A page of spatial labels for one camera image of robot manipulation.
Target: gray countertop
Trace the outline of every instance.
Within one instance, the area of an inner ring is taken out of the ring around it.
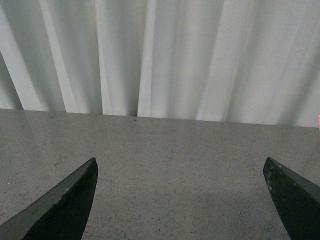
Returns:
[[[320,184],[317,128],[0,109],[0,224],[95,157],[83,240],[289,240],[268,156]]]

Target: white curtain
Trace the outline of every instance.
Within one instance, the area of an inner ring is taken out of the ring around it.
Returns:
[[[319,0],[0,0],[0,108],[317,126]]]

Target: curtain fold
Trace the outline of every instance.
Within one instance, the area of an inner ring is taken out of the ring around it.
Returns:
[[[316,127],[320,1],[0,0],[0,108]]]

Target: table surface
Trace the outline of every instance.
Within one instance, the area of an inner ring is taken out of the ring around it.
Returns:
[[[320,184],[317,128],[0,109],[0,224],[95,157],[83,240],[289,240],[268,156]]]

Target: granite countertop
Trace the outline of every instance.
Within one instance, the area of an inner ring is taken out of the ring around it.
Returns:
[[[317,128],[0,109],[0,224],[95,157],[83,240],[289,240],[269,156],[320,184]]]

